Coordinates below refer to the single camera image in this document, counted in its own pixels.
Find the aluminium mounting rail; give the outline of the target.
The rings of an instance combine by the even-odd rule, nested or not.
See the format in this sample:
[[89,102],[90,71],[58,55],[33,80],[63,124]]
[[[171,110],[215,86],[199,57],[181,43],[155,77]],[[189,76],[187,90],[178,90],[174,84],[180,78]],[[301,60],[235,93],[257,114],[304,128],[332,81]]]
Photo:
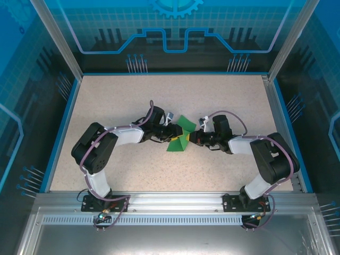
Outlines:
[[[127,213],[132,214],[222,214],[224,192],[131,192]],[[320,213],[314,193],[279,191],[271,193],[275,213],[299,215]],[[76,192],[40,193],[32,213],[79,214],[81,203]]]

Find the aluminium side rail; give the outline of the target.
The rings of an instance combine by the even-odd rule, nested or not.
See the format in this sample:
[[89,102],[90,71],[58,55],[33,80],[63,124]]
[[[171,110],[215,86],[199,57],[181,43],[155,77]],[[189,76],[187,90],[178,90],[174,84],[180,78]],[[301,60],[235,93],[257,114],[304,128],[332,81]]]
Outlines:
[[[292,130],[290,119],[289,117],[286,117],[284,113],[285,104],[281,103],[275,84],[270,82],[269,78],[266,75],[262,75],[261,77],[267,94],[271,112],[273,114],[277,132],[282,135],[290,149],[297,157],[300,166],[302,166],[303,160],[300,156],[300,148],[297,144],[294,131]],[[302,170],[299,170],[298,172],[293,174],[293,177],[291,178],[291,183],[294,192],[308,192],[303,178]]]

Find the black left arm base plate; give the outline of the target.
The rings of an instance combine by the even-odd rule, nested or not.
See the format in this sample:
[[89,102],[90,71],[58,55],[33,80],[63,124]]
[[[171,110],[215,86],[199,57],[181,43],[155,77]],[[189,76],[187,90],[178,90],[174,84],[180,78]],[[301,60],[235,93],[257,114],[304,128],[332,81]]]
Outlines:
[[127,199],[119,201],[104,201],[94,197],[92,194],[85,195],[82,200],[82,212],[102,212],[109,209],[111,213],[119,213],[126,205]]

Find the metal tray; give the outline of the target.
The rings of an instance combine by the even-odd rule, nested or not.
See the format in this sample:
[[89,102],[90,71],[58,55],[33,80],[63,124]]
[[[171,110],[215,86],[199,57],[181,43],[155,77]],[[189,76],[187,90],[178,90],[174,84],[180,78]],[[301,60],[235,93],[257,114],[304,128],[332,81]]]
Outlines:
[[315,212],[275,215],[266,226],[43,225],[28,221],[14,255],[340,255]]

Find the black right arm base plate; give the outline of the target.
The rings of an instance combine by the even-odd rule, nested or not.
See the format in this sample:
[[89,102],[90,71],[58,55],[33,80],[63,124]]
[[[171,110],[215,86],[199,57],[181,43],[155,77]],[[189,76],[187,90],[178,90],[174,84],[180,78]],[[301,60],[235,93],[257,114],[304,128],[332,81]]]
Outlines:
[[241,199],[240,195],[225,194],[222,196],[223,210],[225,213],[251,213],[270,212],[269,199],[259,197],[257,199]]

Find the green square paper sheet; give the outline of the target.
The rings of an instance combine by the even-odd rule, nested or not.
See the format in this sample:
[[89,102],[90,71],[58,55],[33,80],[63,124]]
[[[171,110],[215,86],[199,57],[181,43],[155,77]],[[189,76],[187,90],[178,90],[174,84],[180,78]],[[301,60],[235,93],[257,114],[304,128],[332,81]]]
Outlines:
[[183,115],[180,116],[178,119],[177,124],[183,128],[183,135],[179,137],[179,139],[175,141],[169,142],[169,145],[167,147],[167,152],[182,152],[186,149],[189,142],[187,141],[187,136],[190,135],[191,132],[195,131],[196,124],[189,121],[186,117]]

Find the blue table edge strip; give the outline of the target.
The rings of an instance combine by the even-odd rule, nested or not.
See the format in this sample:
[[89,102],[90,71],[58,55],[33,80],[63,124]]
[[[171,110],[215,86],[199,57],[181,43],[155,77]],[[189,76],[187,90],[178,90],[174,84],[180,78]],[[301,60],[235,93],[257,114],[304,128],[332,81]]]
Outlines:
[[65,140],[67,129],[69,127],[70,119],[74,109],[74,105],[79,93],[81,81],[75,79],[69,98],[67,100],[64,114],[58,129],[58,133],[54,142],[54,146],[46,167],[45,175],[43,177],[39,193],[48,193],[50,191],[50,186],[53,181],[53,177],[56,171],[57,163],[60,158],[62,146]]

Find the aluminium frame post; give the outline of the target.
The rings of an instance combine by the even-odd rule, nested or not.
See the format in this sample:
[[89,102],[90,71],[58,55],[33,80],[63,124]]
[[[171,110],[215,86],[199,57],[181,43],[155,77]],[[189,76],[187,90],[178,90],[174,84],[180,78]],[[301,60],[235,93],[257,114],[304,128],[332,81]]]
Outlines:
[[30,3],[35,8],[72,74],[79,82],[81,82],[83,73],[46,3],[44,0],[30,0]]
[[278,75],[280,69],[285,63],[288,55],[293,49],[295,43],[300,37],[303,29],[308,23],[310,17],[312,16],[314,10],[316,9],[320,0],[306,0],[301,12],[299,13],[296,21],[294,22],[286,40],[284,41],[277,57],[275,58],[269,72],[268,81],[273,82]]

